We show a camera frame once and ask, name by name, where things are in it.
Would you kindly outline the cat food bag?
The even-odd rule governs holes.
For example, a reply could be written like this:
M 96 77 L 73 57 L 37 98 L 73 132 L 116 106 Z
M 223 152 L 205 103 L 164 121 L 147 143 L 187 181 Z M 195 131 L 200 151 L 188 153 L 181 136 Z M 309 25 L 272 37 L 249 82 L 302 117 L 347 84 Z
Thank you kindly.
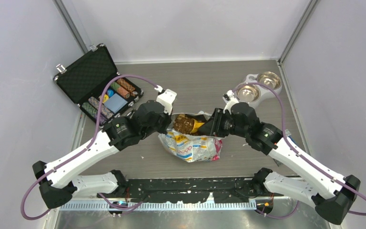
M 191 162 L 215 161 L 220 158 L 222 138 L 181 134 L 173 129 L 173 122 L 178 114 L 185 114 L 200 122 L 205 122 L 211 114 L 200 111 L 197 114 L 175 113 L 166 134 L 158 134 L 164 149 L 177 158 Z

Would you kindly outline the yellow plastic scoop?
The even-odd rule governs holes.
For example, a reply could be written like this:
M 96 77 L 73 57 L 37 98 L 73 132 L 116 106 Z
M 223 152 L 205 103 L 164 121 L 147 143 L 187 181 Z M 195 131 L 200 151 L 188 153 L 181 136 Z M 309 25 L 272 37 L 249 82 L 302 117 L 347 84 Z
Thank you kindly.
M 187 121 L 187 125 L 190 128 L 190 134 L 194 134 L 198 132 L 198 129 L 204 125 L 204 122 L 200 122 L 194 118 L 189 118 L 189 120 Z

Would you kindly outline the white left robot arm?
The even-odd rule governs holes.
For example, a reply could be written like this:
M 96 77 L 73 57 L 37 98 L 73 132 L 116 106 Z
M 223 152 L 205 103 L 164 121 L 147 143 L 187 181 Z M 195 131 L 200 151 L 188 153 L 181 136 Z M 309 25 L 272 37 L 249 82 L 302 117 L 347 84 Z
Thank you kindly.
M 90 176 L 82 176 L 81 172 L 108 156 L 138 144 L 155 132 L 165 134 L 171 123 L 172 109 L 172 102 L 149 100 L 131 116 L 116 117 L 106 123 L 89 143 L 62 158 L 49 163 L 34 163 L 32 169 L 47 208 L 57 208 L 74 197 L 97 193 L 123 197 L 127 185 L 120 171 Z

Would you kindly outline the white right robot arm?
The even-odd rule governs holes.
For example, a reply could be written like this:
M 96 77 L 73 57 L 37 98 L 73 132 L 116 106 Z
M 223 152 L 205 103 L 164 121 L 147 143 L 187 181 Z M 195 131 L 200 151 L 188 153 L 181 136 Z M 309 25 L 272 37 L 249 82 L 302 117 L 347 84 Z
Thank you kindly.
M 216 108 L 198 133 L 243 137 L 251 148 L 282 162 L 304 179 L 303 182 L 294 180 L 262 168 L 254 175 L 253 182 L 253 190 L 260 196 L 271 192 L 291 197 L 314 208 L 319 216 L 336 225 L 343 222 L 356 200 L 360 179 L 354 175 L 345 177 L 319 163 L 291 143 L 279 128 L 261 122 L 247 103 L 237 103 L 229 111 Z

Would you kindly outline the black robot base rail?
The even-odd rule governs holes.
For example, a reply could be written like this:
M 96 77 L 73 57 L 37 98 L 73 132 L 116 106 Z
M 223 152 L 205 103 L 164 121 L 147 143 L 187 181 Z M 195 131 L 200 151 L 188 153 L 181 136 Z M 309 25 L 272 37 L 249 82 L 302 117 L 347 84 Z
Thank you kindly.
M 129 179 L 115 194 L 144 203 L 245 203 L 251 198 L 271 199 L 272 193 L 245 177 Z

